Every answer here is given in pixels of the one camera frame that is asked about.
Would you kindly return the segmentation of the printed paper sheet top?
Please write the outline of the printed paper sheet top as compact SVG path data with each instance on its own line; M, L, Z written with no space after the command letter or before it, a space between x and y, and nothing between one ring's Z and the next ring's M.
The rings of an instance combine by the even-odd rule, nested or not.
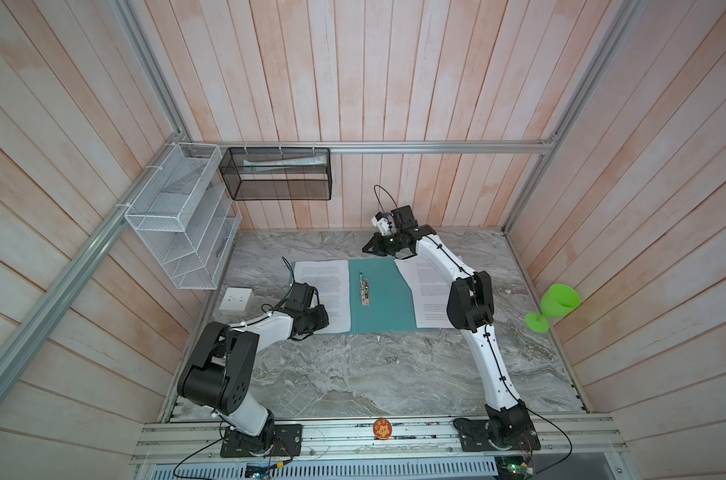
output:
M318 290L319 303L325 306L329 325L317 334L345 334L351 331L350 277L347 260L299 261L294 265L295 279Z

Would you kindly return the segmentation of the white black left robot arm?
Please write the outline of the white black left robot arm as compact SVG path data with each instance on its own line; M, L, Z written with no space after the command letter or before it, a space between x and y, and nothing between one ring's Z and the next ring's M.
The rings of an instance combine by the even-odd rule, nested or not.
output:
M179 396L208 407L226 425L224 458L264 457L283 444L301 442L301 428L285 440L275 432L274 414L249 392L257 353L284 340L304 340L329 325L318 290L294 283L277 306L240 324L211 322L203 329L177 384Z

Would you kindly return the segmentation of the teal green folder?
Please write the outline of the teal green folder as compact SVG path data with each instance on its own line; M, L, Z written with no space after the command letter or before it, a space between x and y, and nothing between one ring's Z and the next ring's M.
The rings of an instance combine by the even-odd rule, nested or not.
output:
M391 258L350 259L350 307L352 327L345 334L414 332L412 292ZM369 279L371 304L362 306L359 272Z

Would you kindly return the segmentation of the printed paper sheet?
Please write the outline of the printed paper sheet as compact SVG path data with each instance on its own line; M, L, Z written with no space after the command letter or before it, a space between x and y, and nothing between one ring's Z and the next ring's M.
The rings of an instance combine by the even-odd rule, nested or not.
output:
M412 292L416 327L454 329L446 312L450 284L419 257L396 260L395 265Z
M317 334L345 334L351 331L350 277L347 260L299 261L294 265L295 279L318 290L319 303L325 306L329 325Z

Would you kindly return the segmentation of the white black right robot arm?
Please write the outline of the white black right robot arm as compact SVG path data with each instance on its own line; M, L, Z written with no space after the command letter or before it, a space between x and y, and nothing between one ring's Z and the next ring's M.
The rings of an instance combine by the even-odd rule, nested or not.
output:
M486 437L494 448L508 450L534 430L530 411L514 387L496 341L492 280L455 255L436 231L415 219L410 206L380 211L371 219L378 232L363 251L379 257L403 250L425 260L449 286L446 314L460 330L480 373L488 420Z

